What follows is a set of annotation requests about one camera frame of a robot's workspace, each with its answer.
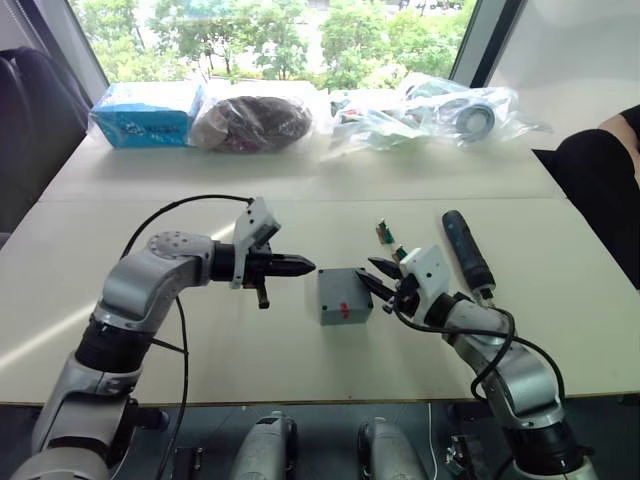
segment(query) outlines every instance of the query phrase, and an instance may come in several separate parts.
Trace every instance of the person's arm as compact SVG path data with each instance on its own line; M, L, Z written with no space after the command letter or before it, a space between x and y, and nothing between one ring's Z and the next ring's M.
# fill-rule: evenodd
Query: person's arm
M634 125L633 121L638 117L640 117L640 106L605 120L598 128L614 135L627 149L633 161L636 182L640 186L640 142L637 133L640 130L640 122Z

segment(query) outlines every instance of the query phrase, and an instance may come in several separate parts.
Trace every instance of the black tool handle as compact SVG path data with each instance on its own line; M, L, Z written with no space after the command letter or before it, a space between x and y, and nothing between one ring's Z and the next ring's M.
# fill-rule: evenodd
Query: black tool handle
M442 216L442 225L469 289L479 292L483 298L493 297L491 290L496 282L462 214L457 210L449 210Z

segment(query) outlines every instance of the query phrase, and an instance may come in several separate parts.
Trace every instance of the silver robot arm segment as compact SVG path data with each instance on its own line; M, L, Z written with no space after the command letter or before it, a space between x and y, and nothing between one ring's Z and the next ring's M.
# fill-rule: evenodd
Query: silver robot arm segment
M107 479L133 433L137 402L129 394L176 296L226 281L232 288L255 288L260 307L267 308L266 276L293 277L315 268L304 257L271 253L268 241L279 228L257 198L236 222L232 244L164 232L121 259L36 422L34 456L12 480Z
M370 260L397 279L396 290L383 286L380 279L368 273L359 273L361 280L387 302L385 311L411 317L405 320L410 326L507 333L508 319L499 310L448 294L451 274L438 245L414 249L397 265L379 258ZM443 338L477 374L495 358L505 341L502 337L466 333L448 333ZM553 372L528 348L514 342L481 385L523 478L597 478L564 418Z

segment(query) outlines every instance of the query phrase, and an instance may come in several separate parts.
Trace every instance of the small gray metal box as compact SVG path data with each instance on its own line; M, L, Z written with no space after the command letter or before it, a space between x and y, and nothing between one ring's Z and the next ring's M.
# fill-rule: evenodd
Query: small gray metal box
M371 294L355 268L318 270L318 299L323 325L363 323L373 309Z

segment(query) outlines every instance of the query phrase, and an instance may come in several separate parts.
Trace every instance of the plastic bag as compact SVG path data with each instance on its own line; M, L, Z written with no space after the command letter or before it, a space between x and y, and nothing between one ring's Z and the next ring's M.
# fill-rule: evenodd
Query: plastic bag
M465 146L550 131L519 109L510 88L471 89L425 74L410 74L396 90L333 92L330 100L335 122L330 156L383 150L414 138Z
M223 152L262 153L304 147L314 133L330 134L326 92L309 82L217 81L193 123L190 142Z

